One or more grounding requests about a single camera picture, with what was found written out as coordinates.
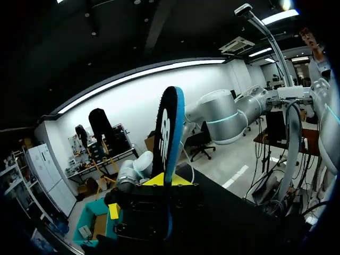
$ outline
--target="white refrigerator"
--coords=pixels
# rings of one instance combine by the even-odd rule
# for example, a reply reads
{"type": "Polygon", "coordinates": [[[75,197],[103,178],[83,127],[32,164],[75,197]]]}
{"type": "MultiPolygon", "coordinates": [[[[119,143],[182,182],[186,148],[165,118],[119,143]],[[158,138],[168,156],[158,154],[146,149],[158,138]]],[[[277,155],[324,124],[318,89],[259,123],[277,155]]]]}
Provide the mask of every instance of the white refrigerator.
{"type": "Polygon", "coordinates": [[[44,186],[46,193],[48,193],[57,208],[69,217],[77,200],[60,176],[47,145],[42,144],[28,149],[27,156],[35,176],[44,186]]]}

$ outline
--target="black chair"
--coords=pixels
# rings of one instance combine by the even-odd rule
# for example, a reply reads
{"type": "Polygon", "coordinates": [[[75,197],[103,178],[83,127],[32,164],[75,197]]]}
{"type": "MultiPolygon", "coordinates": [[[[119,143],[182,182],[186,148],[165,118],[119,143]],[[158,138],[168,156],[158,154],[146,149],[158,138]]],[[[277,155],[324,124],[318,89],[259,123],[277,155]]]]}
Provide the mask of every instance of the black chair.
{"type": "MultiPolygon", "coordinates": [[[[264,120],[264,118],[262,118],[262,117],[259,117],[259,120],[264,120]]],[[[256,125],[258,125],[259,123],[257,122],[257,120],[255,120],[255,122],[256,122],[256,125]]]]}
{"type": "Polygon", "coordinates": [[[206,149],[213,149],[213,151],[216,150],[216,147],[214,146],[206,146],[211,142],[210,133],[208,130],[207,122],[203,122],[201,131],[199,133],[196,133],[186,140],[186,145],[196,147],[190,151],[190,154],[194,153],[194,155],[191,157],[190,161],[193,162],[194,157],[199,154],[200,152],[205,154],[209,160],[211,160],[211,157],[209,154],[205,151],[206,149]]]}

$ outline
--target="white wall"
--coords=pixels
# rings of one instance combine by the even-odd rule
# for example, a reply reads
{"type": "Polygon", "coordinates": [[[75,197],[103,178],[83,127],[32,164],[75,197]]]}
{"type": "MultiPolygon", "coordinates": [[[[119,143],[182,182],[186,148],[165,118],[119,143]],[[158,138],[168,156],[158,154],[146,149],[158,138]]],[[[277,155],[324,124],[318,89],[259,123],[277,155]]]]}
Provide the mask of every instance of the white wall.
{"type": "Polygon", "coordinates": [[[234,85],[235,93],[237,95],[245,92],[252,86],[250,74],[243,60],[235,59],[230,61],[225,65],[225,70],[234,85]]]}
{"type": "Polygon", "coordinates": [[[261,87],[266,87],[267,83],[261,66],[246,65],[246,68],[248,69],[248,72],[250,74],[251,84],[253,86],[259,85],[261,87]]]}
{"type": "MultiPolygon", "coordinates": [[[[68,137],[75,134],[77,125],[81,124],[84,128],[90,126],[88,116],[95,108],[105,110],[111,125],[122,123],[130,132],[130,141],[140,148],[138,153],[145,151],[144,139],[155,129],[159,102],[169,86],[182,88],[185,104],[188,105],[218,89],[235,89],[236,94],[239,94],[252,86],[252,83],[245,63],[233,60],[227,64],[193,66],[156,73],[107,90],[66,112],[54,125],[47,124],[48,138],[60,168],[65,170],[68,158],[73,156],[68,137]]],[[[111,166],[107,168],[110,173],[114,172],[111,166]]],[[[91,176],[99,178],[96,172],[91,176]]]]}
{"type": "Polygon", "coordinates": [[[217,89],[233,89],[226,65],[187,67],[153,74],[127,82],[101,93],[65,113],[57,120],[63,139],[75,134],[79,124],[90,126],[89,113],[95,108],[105,110],[111,125],[122,123],[130,132],[129,138],[141,150],[144,139],[155,129],[160,98],[169,86],[183,89],[185,104],[196,102],[217,89]]]}
{"type": "MultiPolygon", "coordinates": [[[[292,61],[286,60],[286,65],[287,65],[289,73],[291,74],[293,79],[296,79],[296,72],[295,72],[292,61]]],[[[262,68],[262,71],[263,71],[263,74],[265,76],[266,81],[273,81],[273,74],[276,74],[277,76],[280,77],[280,75],[278,74],[278,70],[277,70],[275,63],[269,64],[269,65],[263,65],[261,68],[262,68]]]]}

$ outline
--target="black table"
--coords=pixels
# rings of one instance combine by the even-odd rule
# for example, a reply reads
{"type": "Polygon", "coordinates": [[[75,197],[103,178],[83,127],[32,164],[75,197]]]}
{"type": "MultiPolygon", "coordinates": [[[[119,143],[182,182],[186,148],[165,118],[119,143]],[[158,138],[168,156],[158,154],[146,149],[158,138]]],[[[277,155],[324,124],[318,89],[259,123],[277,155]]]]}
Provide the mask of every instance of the black table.
{"type": "MultiPolygon", "coordinates": [[[[189,165],[181,167],[176,173],[188,181],[192,179],[189,165]]],[[[250,250],[251,247],[255,250],[263,247],[266,250],[275,243],[280,231],[276,218],[260,211],[200,172],[194,170],[194,173],[194,182],[200,184],[208,208],[207,218],[202,219],[202,231],[211,232],[209,241],[212,242],[212,249],[219,247],[220,251],[222,249],[226,253],[250,250]]]]}

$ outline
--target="metal pole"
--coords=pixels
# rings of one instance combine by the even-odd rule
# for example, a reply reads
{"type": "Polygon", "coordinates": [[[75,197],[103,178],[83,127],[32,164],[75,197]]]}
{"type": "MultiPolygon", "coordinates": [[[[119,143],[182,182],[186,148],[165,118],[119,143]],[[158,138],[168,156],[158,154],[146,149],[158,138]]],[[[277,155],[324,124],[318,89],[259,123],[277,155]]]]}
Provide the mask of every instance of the metal pole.
{"type": "Polygon", "coordinates": [[[286,65],[286,60],[274,38],[274,36],[270,33],[268,28],[263,24],[262,21],[260,21],[252,12],[248,12],[245,17],[248,19],[248,21],[253,24],[258,30],[260,30],[269,40],[269,43],[271,44],[277,59],[279,63],[281,64],[283,68],[283,79],[285,82],[286,87],[292,87],[293,83],[289,74],[288,67],[286,65]]]}

